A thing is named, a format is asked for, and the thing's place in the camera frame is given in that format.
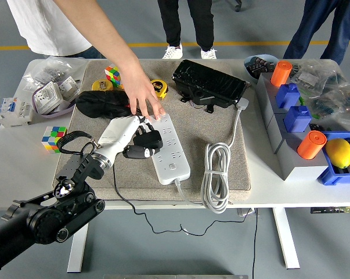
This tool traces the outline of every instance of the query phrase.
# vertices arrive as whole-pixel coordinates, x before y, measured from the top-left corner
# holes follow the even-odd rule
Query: white table
[[[220,60],[231,65],[234,76],[251,81],[244,69],[243,60]],[[26,73],[40,61],[30,62]],[[22,80],[15,96],[29,102],[31,94],[23,91],[24,85]],[[246,143],[251,193],[245,201],[231,201],[233,204],[230,208],[272,208],[286,267],[299,268],[284,208],[350,206],[350,184],[324,186],[317,181],[283,181],[280,178],[278,159],[270,148],[254,90],[247,90],[243,97],[250,101],[248,108],[241,114],[241,123]],[[47,153],[41,144],[41,138],[47,126],[69,127],[70,119],[71,113],[55,119],[41,119],[29,126],[0,127],[0,210],[7,209],[14,199],[27,200],[52,190],[60,155]],[[135,201],[134,204],[139,209],[195,208],[185,202]],[[123,201],[106,202],[106,209],[130,208]],[[86,234],[87,227],[74,235],[69,272],[80,271],[80,249],[84,246]]]

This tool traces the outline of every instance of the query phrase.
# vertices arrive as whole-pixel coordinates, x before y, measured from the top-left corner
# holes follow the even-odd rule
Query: black pouch
[[[127,94],[121,90],[84,91],[75,99],[75,104],[90,118],[113,119],[131,115]]]

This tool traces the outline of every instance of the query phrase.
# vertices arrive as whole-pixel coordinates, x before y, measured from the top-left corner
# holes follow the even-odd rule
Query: yellow tape measure
[[[165,83],[163,80],[152,80],[151,84],[154,86],[157,97],[159,99],[164,99],[168,92],[167,83]]]
[[[113,83],[111,83],[110,80],[107,80],[107,79],[96,80],[92,84],[92,91],[107,91],[107,90],[113,90]]]

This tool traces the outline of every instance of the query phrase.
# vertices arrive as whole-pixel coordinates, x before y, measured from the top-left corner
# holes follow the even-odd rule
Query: jeans
[[[350,42],[350,0],[306,0],[304,15],[283,59],[301,59],[315,32],[335,10],[331,37],[321,59],[341,64]]]
[[[94,46],[92,46],[92,47],[90,47],[90,48],[88,48],[85,51],[82,51],[80,53],[68,55],[65,57],[70,57],[70,58],[82,57],[82,58],[86,58],[86,59],[95,59],[95,58],[104,59],[105,58]]]

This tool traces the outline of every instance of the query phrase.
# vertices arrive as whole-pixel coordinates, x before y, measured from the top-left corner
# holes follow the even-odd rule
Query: orange cylinder
[[[324,147],[327,137],[320,131],[310,131],[297,148],[297,153],[306,160],[313,159]]]
[[[286,81],[291,73],[292,64],[288,61],[279,61],[273,72],[270,82],[277,87],[286,84]]]

